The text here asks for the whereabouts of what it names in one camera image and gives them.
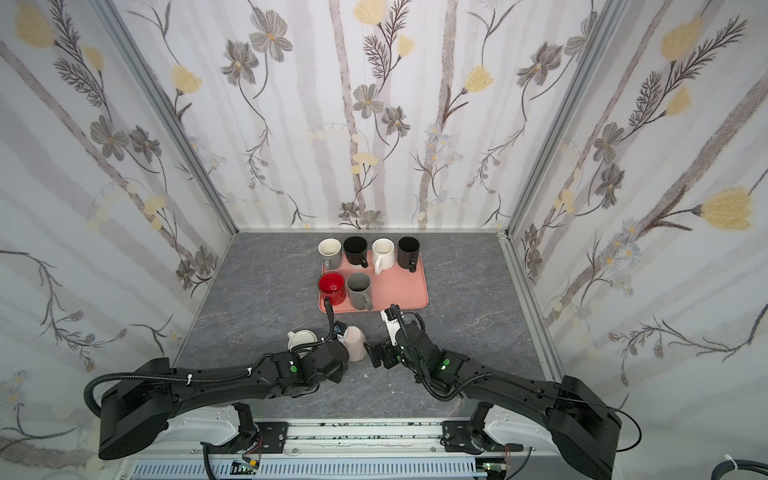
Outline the black dark grey mug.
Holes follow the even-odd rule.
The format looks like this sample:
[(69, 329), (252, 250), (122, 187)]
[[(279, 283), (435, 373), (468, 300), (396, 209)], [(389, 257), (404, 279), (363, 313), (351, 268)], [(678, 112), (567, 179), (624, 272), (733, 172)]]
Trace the black dark grey mug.
[(420, 242), (411, 236), (401, 237), (397, 242), (397, 264), (400, 268), (415, 273), (419, 263)]

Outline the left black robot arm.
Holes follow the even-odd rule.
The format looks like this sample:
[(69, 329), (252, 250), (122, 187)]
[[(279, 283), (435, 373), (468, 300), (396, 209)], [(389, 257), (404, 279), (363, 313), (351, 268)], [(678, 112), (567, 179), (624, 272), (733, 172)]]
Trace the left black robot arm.
[(349, 353), (335, 335), (326, 299), (329, 334), (322, 341), (263, 353), (245, 365), (209, 370), (173, 368), (167, 357), (134, 372), (105, 374), (88, 382), (83, 397), (100, 419), (98, 457), (121, 459), (150, 446), (169, 420), (198, 408), (250, 399), (298, 398), (321, 383), (340, 383)]

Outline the pale pink mug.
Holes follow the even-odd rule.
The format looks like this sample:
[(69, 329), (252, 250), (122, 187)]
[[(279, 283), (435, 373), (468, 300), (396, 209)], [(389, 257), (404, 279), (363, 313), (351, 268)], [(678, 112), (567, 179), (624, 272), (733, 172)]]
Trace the pale pink mug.
[(356, 326), (348, 326), (342, 335), (342, 344), (345, 346), (350, 362), (358, 362), (365, 358), (366, 337), (363, 331)]

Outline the white ribbed mug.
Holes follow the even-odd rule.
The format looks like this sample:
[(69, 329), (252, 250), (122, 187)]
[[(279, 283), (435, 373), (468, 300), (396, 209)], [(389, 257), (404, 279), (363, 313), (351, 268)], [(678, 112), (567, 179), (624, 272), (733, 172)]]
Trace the white ribbed mug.
[(383, 271), (391, 269), (395, 265), (397, 255), (395, 244), (392, 240), (379, 238), (373, 242), (371, 250), (375, 275), (380, 275)]

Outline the red mug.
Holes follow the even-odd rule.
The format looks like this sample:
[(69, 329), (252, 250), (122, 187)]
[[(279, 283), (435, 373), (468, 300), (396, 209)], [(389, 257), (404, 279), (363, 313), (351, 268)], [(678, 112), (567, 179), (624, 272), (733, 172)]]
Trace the red mug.
[(322, 274), (317, 281), (317, 289), (322, 306), (326, 303), (338, 306), (346, 299), (346, 282), (341, 273), (331, 271)]

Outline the pink plastic tray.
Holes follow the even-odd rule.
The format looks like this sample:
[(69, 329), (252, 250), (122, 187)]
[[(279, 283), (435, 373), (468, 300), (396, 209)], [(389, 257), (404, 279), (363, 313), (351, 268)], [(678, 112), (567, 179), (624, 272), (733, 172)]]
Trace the pink plastic tray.
[(402, 310), (422, 309), (428, 305), (425, 272), (421, 264), (417, 266), (415, 273), (395, 264), (392, 268), (383, 270), (380, 275), (376, 275), (371, 250), (367, 252), (367, 260), (369, 267), (359, 269), (356, 265), (351, 265), (345, 255), (342, 255), (342, 264), (336, 272), (345, 278), (356, 272), (363, 272), (369, 276), (374, 311), (384, 310), (391, 304), (399, 305)]

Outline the black and white mug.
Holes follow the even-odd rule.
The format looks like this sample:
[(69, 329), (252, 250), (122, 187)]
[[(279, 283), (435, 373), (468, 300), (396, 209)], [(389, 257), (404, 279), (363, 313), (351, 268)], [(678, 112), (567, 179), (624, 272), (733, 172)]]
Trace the black and white mug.
[(342, 243), (343, 251), (348, 263), (362, 269), (369, 267), (368, 242), (361, 236), (347, 237)]

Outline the light grey mug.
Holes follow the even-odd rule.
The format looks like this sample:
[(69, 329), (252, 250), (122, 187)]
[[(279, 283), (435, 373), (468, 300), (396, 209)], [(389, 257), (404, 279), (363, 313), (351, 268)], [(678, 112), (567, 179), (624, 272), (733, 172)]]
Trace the light grey mug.
[(322, 257), (323, 268), (326, 271), (341, 267), (343, 259), (342, 243), (335, 238), (326, 238), (318, 244), (318, 253)]

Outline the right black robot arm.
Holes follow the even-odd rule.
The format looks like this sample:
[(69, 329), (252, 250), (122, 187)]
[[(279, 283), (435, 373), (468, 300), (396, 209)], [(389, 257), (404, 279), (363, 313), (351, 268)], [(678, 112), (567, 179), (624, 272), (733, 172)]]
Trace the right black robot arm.
[(591, 479), (611, 479), (623, 413), (601, 400), (584, 382), (523, 378), (491, 368), (467, 355), (442, 349), (430, 339), (420, 315), (406, 322), (393, 304), (381, 312), (389, 338), (365, 344), (374, 367), (402, 365), (434, 399), (448, 402), (463, 395), (498, 406), (544, 427), (560, 456)]

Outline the grey upside-down mug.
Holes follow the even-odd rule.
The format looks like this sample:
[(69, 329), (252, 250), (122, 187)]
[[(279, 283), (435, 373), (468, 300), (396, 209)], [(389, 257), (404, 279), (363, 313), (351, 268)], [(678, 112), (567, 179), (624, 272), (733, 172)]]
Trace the grey upside-down mug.
[(346, 280), (347, 298), (356, 310), (373, 310), (372, 281), (363, 272), (351, 274)]

